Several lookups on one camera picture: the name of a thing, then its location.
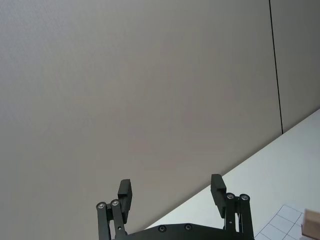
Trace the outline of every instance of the white table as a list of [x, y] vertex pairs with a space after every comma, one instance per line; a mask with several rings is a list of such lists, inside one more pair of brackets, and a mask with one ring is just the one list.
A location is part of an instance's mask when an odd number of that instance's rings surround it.
[[[257, 233], [283, 204], [320, 212], [319, 171], [320, 110], [225, 174], [223, 180], [227, 192], [250, 196], [253, 230]], [[150, 227], [177, 223], [222, 228], [224, 221], [210, 186]]]

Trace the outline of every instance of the gray wall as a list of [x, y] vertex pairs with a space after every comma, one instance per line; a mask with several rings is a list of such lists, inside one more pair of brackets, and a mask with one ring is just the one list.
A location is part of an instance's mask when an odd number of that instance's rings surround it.
[[320, 108], [320, 1], [272, 0], [283, 129]]
[[146, 227], [281, 134], [267, 1], [8, 0], [1, 239], [98, 239], [131, 178]]

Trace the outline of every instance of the bolt head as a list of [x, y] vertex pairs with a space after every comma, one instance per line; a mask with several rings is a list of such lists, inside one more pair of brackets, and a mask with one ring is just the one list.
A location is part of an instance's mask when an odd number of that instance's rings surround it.
[[249, 197], [248, 197], [247, 195], [242, 195], [242, 196], [241, 196], [241, 199], [242, 199], [242, 200], [248, 200]]
[[119, 201], [118, 200], [114, 200], [113, 202], [112, 202], [112, 205], [113, 206], [117, 206], [119, 204]]
[[186, 224], [186, 225], [184, 226], [184, 229], [187, 230], [187, 231], [190, 231], [190, 230], [192, 229], [191, 224]]
[[159, 232], [160, 233], [164, 233], [165, 231], [167, 231], [167, 227], [164, 225], [159, 226]]

